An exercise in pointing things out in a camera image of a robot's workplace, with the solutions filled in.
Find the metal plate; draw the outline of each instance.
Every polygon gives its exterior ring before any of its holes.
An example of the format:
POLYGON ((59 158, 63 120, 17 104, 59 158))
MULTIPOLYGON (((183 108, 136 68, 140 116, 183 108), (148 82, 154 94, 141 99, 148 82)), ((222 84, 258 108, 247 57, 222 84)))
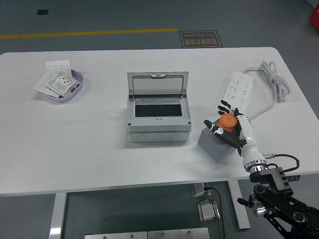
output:
POLYGON ((209 239, 208 228, 149 232, 148 239, 209 239))
POLYGON ((86 235, 84 239, 148 239, 148 232, 86 235))

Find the white table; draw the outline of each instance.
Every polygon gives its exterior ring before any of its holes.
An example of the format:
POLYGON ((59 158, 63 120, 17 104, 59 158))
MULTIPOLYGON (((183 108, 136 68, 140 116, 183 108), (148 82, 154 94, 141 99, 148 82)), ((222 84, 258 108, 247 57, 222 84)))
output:
MULTIPOLYGON (((300 159, 293 174, 318 173, 319 122, 274 48, 219 48, 6 53, 0 56, 0 195, 29 195, 248 178, 234 151, 215 163, 197 145, 205 119, 233 71, 275 61, 291 93, 252 122, 262 153, 300 159), (44 62, 69 59, 84 78, 68 102, 33 89, 44 62), (128 72, 188 71, 192 132, 187 142, 130 143, 126 136, 128 72)), ((248 103, 252 115, 272 101, 259 73, 248 103)), ((290 159, 274 159, 283 168, 290 159)))

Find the black cable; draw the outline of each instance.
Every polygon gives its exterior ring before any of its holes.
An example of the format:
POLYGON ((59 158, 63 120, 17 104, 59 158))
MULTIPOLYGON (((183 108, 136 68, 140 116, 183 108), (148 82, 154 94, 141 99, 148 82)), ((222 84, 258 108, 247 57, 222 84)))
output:
POLYGON ((221 222, 222 222, 222 225, 223 225, 223 239, 225 239, 224 218, 223 218, 223 214, 222 214, 222 212, 221 212, 221 197, 220 197, 220 194, 219 194, 219 192, 217 191, 217 189, 212 188, 212 187, 204 187, 204 190, 205 190, 205 191, 210 190, 210 189, 214 189, 214 190, 216 191, 216 193, 218 194, 218 197, 219 197, 220 217, 221 217, 221 222))
POLYGON ((299 165, 300 165, 299 160, 296 157, 292 156, 292 155, 289 155, 289 154, 275 154, 274 157, 289 157, 289 158, 293 158, 296 161, 296 163, 297 163, 296 167, 285 169, 285 170, 283 170, 284 173, 291 172, 291 171, 294 171, 297 168, 299 168, 299 165))
POLYGON ((276 168, 278 168, 278 165, 276 163, 267 164, 267 168, 269 168, 269 166, 275 166, 276 168))

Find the power strip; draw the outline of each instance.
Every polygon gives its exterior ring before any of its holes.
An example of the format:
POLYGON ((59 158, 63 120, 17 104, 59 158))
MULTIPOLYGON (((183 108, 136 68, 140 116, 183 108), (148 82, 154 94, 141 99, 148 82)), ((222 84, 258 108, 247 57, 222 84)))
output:
POLYGON ((224 94, 223 100, 231 107, 237 107, 240 113, 245 113, 253 77, 242 72, 234 71, 224 94))

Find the transparent box lid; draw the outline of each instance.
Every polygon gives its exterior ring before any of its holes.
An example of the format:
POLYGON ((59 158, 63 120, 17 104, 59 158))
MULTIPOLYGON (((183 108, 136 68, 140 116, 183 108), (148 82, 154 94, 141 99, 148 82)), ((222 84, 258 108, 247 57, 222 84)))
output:
POLYGON ((188 72, 128 73, 129 96, 180 95, 186 97, 188 72))

